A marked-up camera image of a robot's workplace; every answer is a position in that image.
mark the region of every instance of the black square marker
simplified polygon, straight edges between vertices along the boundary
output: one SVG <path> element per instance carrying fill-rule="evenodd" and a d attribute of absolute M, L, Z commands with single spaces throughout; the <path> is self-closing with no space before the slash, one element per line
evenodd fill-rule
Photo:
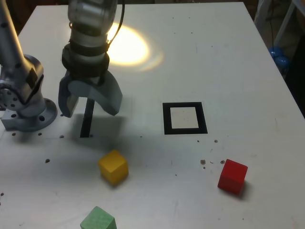
<path fill-rule="evenodd" d="M 196 117 L 198 127 L 194 128 L 192 124 L 191 128 L 179 127 L 173 128 L 172 127 L 172 115 L 171 115 L 171 108 L 194 108 L 196 110 Z M 207 134 L 208 130 L 206 128 L 203 109 L 201 102 L 194 102 L 194 103 L 163 103 L 163 122 L 164 122 L 164 134 L 165 135 L 191 135 L 191 134 Z"/>

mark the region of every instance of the blue object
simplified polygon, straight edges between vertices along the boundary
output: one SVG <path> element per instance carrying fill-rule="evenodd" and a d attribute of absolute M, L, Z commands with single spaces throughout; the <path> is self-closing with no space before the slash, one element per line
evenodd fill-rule
<path fill-rule="evenodd" d="M 274 46 L 269 49 L 269 53 L 274 59 L 275 57 L 284 56 L 284 52 L 280 47 Z"/>
<path fill-rule="evenodd" d="M 289 67 L 289 64 L 290 64 L 290 61 L 287 57 L 285 56 L 279 56 L 279 57 L 276 57 L 274 59 L 274 62 L 275 64 L 281 68 L 281 69 L 286 69 Z"/>

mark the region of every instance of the robotic arm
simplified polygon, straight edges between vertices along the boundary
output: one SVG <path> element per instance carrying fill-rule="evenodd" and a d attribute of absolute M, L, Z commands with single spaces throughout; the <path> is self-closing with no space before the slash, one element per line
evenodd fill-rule
<path fill-rule="evenodd" d="M 71 37 L 62 51 L 67 72 L 58 98 L 66 117 L 72 116 L 79 97 L 96 101 L 111 115 L 120 109 L 122 93 L 108 71 L 107 54 L 116 6 L 117 0 L 70 0 Z M 36 58 L 23 55 L 5 0 L 0 0 L 0 30 L 0 105 L 7 108 L 2 123 L 7 130 L 42 129 L 56 118 L 56 105 L 42 97 L 43 67 Z"/>
<path fill-rule="evenodd" d="M 67 72 L 59 91 L 59 107 L 66 117 L 72 116 L 78 97 L 95 100 L 111 115 L 119 112 L 122 93 L 114 76 L 107 71 L 107 50 L 112 42 L 107 42 L 107 33 L 116 7 L 117 0 L 71 0 L 69 3 L 71 37 L 62 51 L 62 64 Z"/>

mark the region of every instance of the white square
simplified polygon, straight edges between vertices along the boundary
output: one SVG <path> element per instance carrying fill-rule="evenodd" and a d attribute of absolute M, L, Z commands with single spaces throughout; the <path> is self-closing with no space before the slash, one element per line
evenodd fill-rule
<path fill-rule="evenodd" d="M 199 128 L 195 107 L 171 107 L 172 129 Z"/>

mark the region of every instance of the cable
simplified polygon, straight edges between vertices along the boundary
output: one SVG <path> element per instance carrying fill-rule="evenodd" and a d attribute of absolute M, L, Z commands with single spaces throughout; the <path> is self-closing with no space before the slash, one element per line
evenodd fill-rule
<path fill-rule="evenodd" d="M 113 42 L 113 40 L 116 37 L 116 35 L 119 33 L 119 30 L 120 30 L 120 28 L 121 28 L 121 26 L 123 24 L 124 13 L 125 13 L 125 0 L 122 0 L 122 13 L 121 13 L 121 19 L 120 19 L 119 27 L 118 27 L 118 30 L 115 32 L 114 37 L 109 41 L 108 48 L 111 45 L 111 43 Z"/>
<path fill-rule="evenodd" d="M 273 41 L 273 27 L 272 27 L 272 17 L 273 17 L 273 12 L 274 12 L 274 0 L 271 0 L 271 7 L 272 7 L 272 11 L 271 11 L 271 16 L 270 16 L 270 27 L 271 27 L 271 38 L 272 38 L 272 53 L 273 55 L 275 54 L 275 50 L 274 50 L 274 41 Z"/>

